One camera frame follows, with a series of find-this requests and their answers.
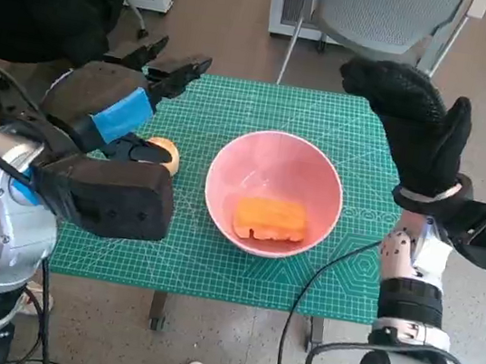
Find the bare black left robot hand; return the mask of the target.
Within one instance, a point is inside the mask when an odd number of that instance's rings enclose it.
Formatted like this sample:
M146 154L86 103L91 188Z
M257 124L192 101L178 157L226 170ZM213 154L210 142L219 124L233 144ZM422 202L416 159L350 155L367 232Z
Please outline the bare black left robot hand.
M129 52L107 53L70 71L44 95L40 108L83 153L103 149L137 129L200 79L213 59L205 55L159 61L169 39Z

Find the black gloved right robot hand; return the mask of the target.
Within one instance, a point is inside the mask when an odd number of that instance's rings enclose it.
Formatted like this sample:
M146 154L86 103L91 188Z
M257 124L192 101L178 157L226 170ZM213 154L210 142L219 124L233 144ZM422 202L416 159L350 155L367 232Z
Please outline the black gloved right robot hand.
M363 97L385 129L401 187L436 198L457 185L472 131L472 104L448 109L430 78L408 64L352 58L340 67L346 93Z

